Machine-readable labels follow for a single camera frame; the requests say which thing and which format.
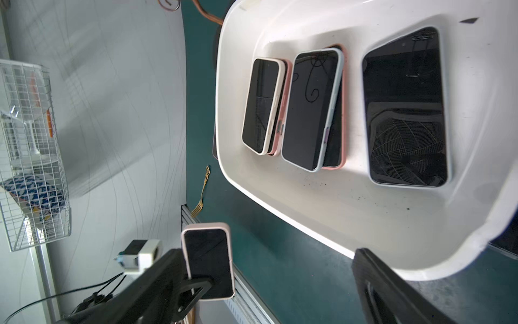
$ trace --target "white wall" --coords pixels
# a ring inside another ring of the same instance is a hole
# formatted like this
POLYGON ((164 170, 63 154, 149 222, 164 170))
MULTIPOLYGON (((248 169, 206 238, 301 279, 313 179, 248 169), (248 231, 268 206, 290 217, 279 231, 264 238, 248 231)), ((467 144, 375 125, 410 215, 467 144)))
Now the white wall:
MULTIPOLYGON (((11 252, 7 237, 0 235, 0 320, 22 306, 40 299, 38 283, 34 272, 34 265, 28 249, 11 252)), ((16 323, 41 323, 44 315, 41 304, 27 308, 14 316, 9 324, 16 323)))
MULTIPOLYGON (((166 12, 154 0, 17 0, 7 18, 14 58, 50 70, 72 207, 72 235, 49 244, 57 291, 119 273, 112 259, 133 239, 179 247, 181 11, 166 12)), ((18 291, 20 282, 13 284, 18 291)), ((62 311, 88 294, 61 298, 62 311)))
POLYGON ((196 323, 198 324, 238 324, 224 301, 199 302, 196 305, 196 323))

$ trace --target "wire basket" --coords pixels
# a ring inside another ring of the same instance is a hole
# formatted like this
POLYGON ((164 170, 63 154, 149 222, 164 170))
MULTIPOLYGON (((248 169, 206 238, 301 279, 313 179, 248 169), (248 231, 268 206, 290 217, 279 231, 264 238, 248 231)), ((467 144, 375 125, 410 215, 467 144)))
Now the wire basket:
POLYGON ((11 251, 70 235, 47 70, 0 60, 0 211, 11 251))

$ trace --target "black phone screen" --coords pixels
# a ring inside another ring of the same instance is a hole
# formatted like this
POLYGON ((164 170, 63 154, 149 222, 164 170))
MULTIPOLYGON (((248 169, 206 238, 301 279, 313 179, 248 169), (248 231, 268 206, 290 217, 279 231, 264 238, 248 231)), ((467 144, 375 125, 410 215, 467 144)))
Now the black phone screen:
POLYGON ((394 185, 445 183, 438 31, 427 27, 369 52, 363 69, 371 178, 394 185))
POLYGON ((336 97, 333 123, 329 128, 327 148, 325 150, 323 166, 337 167, 342 162, 342 82, 336 97))
POLYGON ((263 152, 278 75, 277 62, 261 59, 254 61, 247 108, 244 113, 242 139, 258 153, 263 152))
POLYGON ((189 230, 183 236, 191 277, 214 280, 214 285, 202 299, 231 297, 234 292, 226 232, 221 229, 189 230))
POLYGON ((293 65, 282 155, 308 170, 318 166, 337 66, 335 51, 303 53, 293 65))

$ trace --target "green table surface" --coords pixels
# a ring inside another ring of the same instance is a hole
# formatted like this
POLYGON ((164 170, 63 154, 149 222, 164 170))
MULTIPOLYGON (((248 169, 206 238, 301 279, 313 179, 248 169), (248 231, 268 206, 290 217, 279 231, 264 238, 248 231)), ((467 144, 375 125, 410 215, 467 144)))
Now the green table surface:
MULTIPOLYGON (((202 1, 223 17, 228 0, 202 1)), ((352 260, 260 207, 233 187, 212 156, 217 27, 182 2, 187 57, 187 203, 203 222, 226 222, 234 262, 282 323, 364 323, 352 260)), ((518 261, 486 250, 461 272, 410 283, 458 323, 518 323, 518 261)))

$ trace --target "blue patterned cloth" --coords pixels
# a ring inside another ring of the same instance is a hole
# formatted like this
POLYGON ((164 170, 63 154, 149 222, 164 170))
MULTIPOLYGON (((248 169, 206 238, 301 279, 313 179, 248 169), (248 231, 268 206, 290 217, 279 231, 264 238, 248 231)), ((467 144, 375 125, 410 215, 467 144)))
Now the blue patterned cloth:
POLYGON ((0 185, 20 206, 29 207, 35 215, 39 213, 40 222, 56 216, 66 205, 63 190, 33 174, 19 175, 0 185))

